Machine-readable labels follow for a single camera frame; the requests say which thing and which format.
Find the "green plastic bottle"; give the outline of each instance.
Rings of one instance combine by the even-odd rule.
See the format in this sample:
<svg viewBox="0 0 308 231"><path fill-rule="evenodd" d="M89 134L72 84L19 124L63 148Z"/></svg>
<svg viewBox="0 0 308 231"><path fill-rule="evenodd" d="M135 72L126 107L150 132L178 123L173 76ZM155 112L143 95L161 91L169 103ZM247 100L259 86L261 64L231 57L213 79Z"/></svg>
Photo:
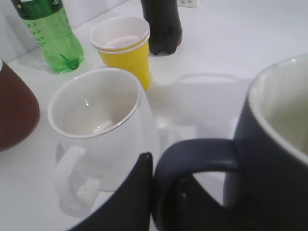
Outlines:
<svg viewBox="0 0 308 231"><path fill-rule="evenodd" d="M62 0L11 1L39 43L51 69L58 73L77 69L84 53L72 32Z"/></svg>

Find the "black mug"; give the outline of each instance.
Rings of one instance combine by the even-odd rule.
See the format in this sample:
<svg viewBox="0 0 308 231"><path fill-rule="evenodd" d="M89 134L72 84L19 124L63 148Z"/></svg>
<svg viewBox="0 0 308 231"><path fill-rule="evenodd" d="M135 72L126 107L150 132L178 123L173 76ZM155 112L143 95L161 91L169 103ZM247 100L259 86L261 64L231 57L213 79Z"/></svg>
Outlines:
<svg viewBox="0 0 308 231"><path fill-rule="evenodd" d="M154 174L154 222L160 231L170 230L164 209L180 179L224 171L223 207L240 211L238 219L254 219L264 227L260 230L307 231L306 153L308 56L303 55L256 78L233 140L183 141L165 151Z"/></svg>

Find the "brown pitcher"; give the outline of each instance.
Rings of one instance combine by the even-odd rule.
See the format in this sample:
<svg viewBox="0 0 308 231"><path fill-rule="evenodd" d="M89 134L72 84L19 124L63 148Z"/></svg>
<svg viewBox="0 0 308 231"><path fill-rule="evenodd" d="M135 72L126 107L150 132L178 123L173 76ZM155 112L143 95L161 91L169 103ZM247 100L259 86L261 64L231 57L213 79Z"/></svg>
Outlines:
<svg viewBox="0 0 308 231"><path fill-rule="evenodd" d="M32 91L0 59L0 151L25 139L39 116L39 103Z"/></svg>

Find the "dark bottle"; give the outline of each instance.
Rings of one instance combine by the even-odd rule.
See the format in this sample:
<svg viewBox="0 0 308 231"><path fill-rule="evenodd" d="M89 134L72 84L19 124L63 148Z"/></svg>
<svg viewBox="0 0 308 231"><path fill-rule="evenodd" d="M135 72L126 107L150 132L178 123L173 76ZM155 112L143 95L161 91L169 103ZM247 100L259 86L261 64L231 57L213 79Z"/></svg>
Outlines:
<svg viewBox="0 0 308 231"><path fill-rule="evenodd" d="M141 0L141 4L151 29L150 51L173 54L182 42L177 0Z"/></svg>
<svg viewBox="0 0 308 231"><path fill-rule="evenodd" d="M0 152L25 139L39 122L39 103L30 88L0 59Z"/></svg>

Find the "white mug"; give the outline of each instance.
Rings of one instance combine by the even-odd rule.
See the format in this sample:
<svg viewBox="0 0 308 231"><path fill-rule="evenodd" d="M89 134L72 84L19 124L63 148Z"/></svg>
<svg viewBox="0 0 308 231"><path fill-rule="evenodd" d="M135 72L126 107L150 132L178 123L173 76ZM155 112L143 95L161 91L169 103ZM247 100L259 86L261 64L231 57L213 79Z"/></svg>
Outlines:
<svg viewBox="0 0 308 231"><path fill-rule="evenodd" d="M159 138L143 87L131 73L93 70L62 86L48 118L66 150L54 174L61 199L92 204L98 190L114 191L139 155L159 158ZM74 191L72 175L82 166L85 185Z"/></svg>

